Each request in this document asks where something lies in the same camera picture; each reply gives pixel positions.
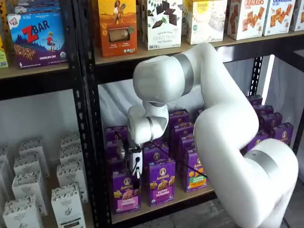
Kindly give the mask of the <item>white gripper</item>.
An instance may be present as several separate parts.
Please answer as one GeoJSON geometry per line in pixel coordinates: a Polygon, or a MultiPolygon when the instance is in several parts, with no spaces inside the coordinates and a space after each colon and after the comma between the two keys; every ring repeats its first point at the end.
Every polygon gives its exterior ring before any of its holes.
{"type": "Polygon", "coordinates": [[[134,176],[133,188],[140,188],[140,178],[143,171],[143,152],[140,147],[131,149],[131,155],[129,157],[129,166],[131,174],[134,176]]]}

